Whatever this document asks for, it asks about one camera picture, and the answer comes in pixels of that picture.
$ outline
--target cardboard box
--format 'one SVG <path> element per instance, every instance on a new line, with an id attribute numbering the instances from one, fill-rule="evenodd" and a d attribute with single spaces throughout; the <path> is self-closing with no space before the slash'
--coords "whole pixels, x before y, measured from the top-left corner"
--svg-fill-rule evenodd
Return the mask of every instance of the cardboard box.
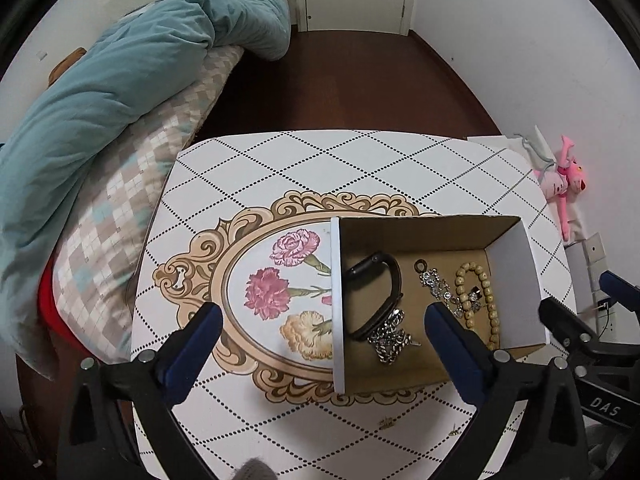
<path id="1" fill-rule="evenodd" d="M 420 284 L 414 270 L 420 258 L 438 269 L 454 294 L 455 273 L 461 264 L 473 261 L 484 267 L 500 319 L 500 347 L 515 358 L 549 343 L 549 333 L 538 319 L 543 297 L 538 268 L 527 229 L 518 217 L 332 218 L 331 244 L 334 389 L 338 393 L 402 390 L 448 380 L 424 333 L 424 311 L 436 299 Z M 391 280 L 386 271 L 362 288 L 342 290 L 342 272 L 376 251 L 391 254 L 400 265 L 404 293 L 398 305 L 404 311 L 401 327 L 421 344 L 404 348 L 391 365 L 381 364 L 369 343 L 344 336 L 361 327 L 389 295 Z M 472 272 L 465 279 L 467 292 L 480 286 Z M 488 342 L 486 308 L 474 319 L 476 333 Z"/>

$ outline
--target pink stuffed toy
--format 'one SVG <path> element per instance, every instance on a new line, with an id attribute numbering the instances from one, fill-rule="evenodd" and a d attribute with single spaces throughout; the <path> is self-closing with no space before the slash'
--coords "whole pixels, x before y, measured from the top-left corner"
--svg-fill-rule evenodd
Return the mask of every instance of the pink stuffed toy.
<path id="1" fill-rule="evenodd" d="M 571 190 L 573 193 L 578 194 L 587 187 L 586 176 L 582 166 L 578 165 L 574 156 L 569 157 L 569 150 L 574 146 L 574 142 L 569 137 L 562 136 L 562 151 L 556 170 L 535 171 L 540 188 L 547 201 L 555 196 L 558 197 L 558 215 L 560 217 L 562 239 L 565 242 L 569 241 L 569 219 L 566 212 L 567 193 Z"/>

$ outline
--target comforter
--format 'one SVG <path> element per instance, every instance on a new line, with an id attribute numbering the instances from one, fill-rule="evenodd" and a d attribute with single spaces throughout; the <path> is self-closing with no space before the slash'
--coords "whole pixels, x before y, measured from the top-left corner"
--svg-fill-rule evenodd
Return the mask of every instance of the comforter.
<path id="1" fill-rule="evenodd" d="M 97 153 L 197 77 L 207 49 L 289 47 L 286 0 L 163 0 L 118 22 L 29 108 L 0 151 L 0 336 L 53 378 L 38 282 Z"/>

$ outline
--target white wall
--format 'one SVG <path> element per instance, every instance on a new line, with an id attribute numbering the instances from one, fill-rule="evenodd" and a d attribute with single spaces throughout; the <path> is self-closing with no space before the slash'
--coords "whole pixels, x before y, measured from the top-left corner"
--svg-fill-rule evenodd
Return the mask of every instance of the white wall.
<path id="1" fill-rule="evenodd" d="M 0 81 L 0 142 L 46 89 L 53 67 L 79 46 L 89 49 L 111 25 L 104 9 L 109 1 L 58 0 L 40 20 Z M 39 52 L 46 57 L 40 60 Z"/>
<path id="2" fill-rule="evenodd" d="M 412 28 L 500 130 L 576 142 L 579 202 L 609 268 L 640 283 L 640 71 L 588 0 L 415 0 Z M 633 333 L 638 333 L 634 321 Z"/>

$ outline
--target screw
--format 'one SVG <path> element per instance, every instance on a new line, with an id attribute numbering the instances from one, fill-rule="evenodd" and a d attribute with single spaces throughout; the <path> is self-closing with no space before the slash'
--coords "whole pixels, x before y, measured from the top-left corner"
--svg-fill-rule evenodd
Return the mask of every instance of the screw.
<path id="1" fill-rule="evenodd" d="M 152 361 L 154 357 L 156 357 L 156 351 L 147 349 L 138 354 L 138 361 L 141 363 L 148 363 L 149 361 Z"/>
<path id="2" fill-rule="evenodd" d="M 511 356 L 504 350 L 496 350 L 494 352 L 494 359 L 499 363 L 506 363 L 509 361 L 509 359 L 511 359 Z"/>
<path id="3" fill-rule="evenodd" d="M 95 359 L 92 357 L 85 357 L 80 363 L 80 367 L 82 368 L 82 370 L 88 370 L 93 365 L 95 365 Z"/>
<path id="4" fill-rule="evenodd" d="M 556 365 L 556 368 L 558 368 L 559 370 L 564 370 L 568 366 L 566 359 L 562 357 L 556 357 L 554 359 L 554 364 Z"/>

